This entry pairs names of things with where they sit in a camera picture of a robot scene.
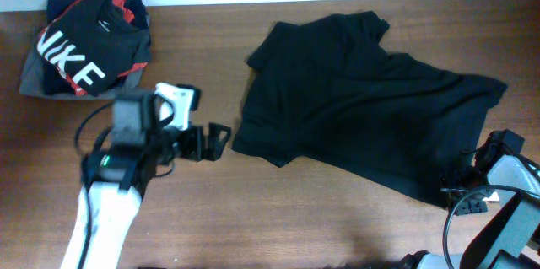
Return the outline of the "black t-shirt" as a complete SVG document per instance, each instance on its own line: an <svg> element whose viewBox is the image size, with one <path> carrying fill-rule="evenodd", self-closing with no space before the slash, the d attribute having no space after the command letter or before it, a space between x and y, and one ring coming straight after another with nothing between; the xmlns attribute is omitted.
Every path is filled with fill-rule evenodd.
<svg viewBox="0 0 540 269"><path fill-rule="evenodd" d="M505 83L387 52L373 12L276 23L248 57L255 79L232 143L282 167L307 157L444 207Z"/></svg>

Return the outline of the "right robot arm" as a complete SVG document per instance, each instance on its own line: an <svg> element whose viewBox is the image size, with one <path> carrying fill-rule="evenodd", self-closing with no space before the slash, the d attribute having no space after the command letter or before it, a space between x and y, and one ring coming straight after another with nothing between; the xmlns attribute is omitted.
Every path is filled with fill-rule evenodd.
<svg viewBox="0 0 540 269"><path fill-rule="evenodd" d="M404 256L394 267L429 268L538 268L523 254L539 251L539 164L521 155L524 137L505 129L491 132L486 142L464 152L473 163L441 181L448 214L442 234L443 254L427 250ZM464 252L449 252L452 219L485 213L494 199L500 210Z"/></svg>

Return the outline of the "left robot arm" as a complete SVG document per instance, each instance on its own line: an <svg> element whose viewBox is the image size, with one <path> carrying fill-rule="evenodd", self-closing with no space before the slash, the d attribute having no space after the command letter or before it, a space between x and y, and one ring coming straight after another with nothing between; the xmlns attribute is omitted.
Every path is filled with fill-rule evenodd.
<svg viewBox="0 0 540 269"><path fill-rule="evenodd" d="M132 221L157 169L175 169L176 159L216 161L231 129L216 123L193 126L199 89L158 83L134 89L108 104L112 124L81 155L82 188L63 268L114 268Z"/></svg>

